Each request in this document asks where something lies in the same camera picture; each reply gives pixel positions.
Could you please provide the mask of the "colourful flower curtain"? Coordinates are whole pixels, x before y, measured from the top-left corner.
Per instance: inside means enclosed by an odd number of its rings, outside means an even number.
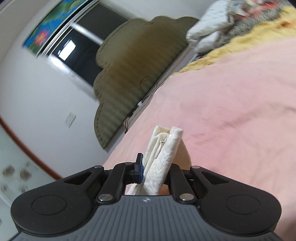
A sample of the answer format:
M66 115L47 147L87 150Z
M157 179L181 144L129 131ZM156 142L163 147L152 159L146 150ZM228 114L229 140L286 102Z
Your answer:
M35 55L38 54L58 28L79 12L87 3L87 0L59 1L28 35L23 47L29 49Z

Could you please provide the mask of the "cream white pants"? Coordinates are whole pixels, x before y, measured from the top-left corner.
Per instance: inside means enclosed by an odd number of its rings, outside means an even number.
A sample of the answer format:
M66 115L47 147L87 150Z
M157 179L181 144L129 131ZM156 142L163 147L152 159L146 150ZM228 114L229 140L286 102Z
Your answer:
M164 187L171 164L189 170L191 158L182 139L181 128L163 128L156 126L147 150L144 154L144 176L140 184L133 184L127 195L164 195L168 189Z

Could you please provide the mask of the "frosted glass wardrobe door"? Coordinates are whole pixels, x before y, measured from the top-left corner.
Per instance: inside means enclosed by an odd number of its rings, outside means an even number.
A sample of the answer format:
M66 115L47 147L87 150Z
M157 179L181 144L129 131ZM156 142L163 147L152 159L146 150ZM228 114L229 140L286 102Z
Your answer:
M13 201L53 181L1 128L1 240L10 240L18 232L11 218Z

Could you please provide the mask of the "pink bed blanket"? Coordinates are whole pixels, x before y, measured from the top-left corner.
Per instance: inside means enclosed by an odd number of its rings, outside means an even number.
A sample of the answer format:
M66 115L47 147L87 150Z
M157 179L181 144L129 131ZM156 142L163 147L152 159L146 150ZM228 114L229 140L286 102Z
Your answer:
M134 161L156 126L181 128L177 162L274 195L276 234L295 240L295 38L170 77L116 146L106 169Z

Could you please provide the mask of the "zebra pattern cloth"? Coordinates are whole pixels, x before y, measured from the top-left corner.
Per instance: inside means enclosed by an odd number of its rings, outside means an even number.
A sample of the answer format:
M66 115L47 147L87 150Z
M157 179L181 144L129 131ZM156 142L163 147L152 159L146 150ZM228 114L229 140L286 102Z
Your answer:
M237 20L219 40L221 46L228 44L233 38L241 37L262 22L274 21L280 17L281 11L286 6L292 6L289 1L265 1L263 4L255 4L249 8L246 16Z

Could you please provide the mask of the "white wall socket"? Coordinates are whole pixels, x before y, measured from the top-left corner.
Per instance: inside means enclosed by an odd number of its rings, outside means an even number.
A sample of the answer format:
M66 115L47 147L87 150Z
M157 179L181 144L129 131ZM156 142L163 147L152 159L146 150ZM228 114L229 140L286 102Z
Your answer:
M69 112L65 119L65 124L67 127L71 128L72 124L74 123L74 120L76 119L76 114Z

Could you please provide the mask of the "brown wooden wardrobe frame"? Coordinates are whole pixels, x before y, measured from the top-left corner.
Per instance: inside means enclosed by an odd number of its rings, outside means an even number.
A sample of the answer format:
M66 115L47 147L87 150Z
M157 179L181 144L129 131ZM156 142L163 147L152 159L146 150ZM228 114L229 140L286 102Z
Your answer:
M13 132L13 130L7 125L7 123L1 118L1 127L6 131L15 144L40 168L42 168L47 174L49 174L55 180L62 179L62 177L47 166L39 157L37 157Z

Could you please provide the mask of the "dark window with frame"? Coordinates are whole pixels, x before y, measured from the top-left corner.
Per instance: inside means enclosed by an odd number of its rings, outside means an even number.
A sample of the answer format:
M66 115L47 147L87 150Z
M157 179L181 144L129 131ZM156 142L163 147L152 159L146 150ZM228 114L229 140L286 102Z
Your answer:
M55 20L60 23L36 56L46 59L94 98L93 84L102 71L96 64L96 53L108 35L129 20L129 16L104 1L59 1L44 20L48 24Z

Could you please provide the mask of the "olive green padded headboard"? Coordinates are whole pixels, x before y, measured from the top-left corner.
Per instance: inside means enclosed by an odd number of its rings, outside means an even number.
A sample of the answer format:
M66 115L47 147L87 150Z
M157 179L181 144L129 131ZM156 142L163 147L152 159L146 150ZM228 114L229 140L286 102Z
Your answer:
M187 31L198 19L135 18L117 27L96 53L102 68L93 90L99 106L94 130L106 148L127 116L187 47Z

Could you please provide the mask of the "yellow quilt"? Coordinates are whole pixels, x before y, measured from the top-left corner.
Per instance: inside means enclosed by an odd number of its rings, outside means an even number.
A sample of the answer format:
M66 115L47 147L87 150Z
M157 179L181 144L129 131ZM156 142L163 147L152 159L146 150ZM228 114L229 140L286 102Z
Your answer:
M276 20L264 21L256 25L249 33L233 38L230 43L211 51L199 60L189 63L174 74L201 70L227 55L242 52L268 42L294 36L295 7L285 6L280 11L280 16Z

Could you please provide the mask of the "white printed pillow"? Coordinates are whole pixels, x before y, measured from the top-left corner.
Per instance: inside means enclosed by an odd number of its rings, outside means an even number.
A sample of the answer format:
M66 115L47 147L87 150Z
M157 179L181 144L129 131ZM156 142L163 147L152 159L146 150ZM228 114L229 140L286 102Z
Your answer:
M219 46L220 38L234 25L228 14L229 1L216 1L208 7L200 20L188 30L186 40L196 54L209 52Z

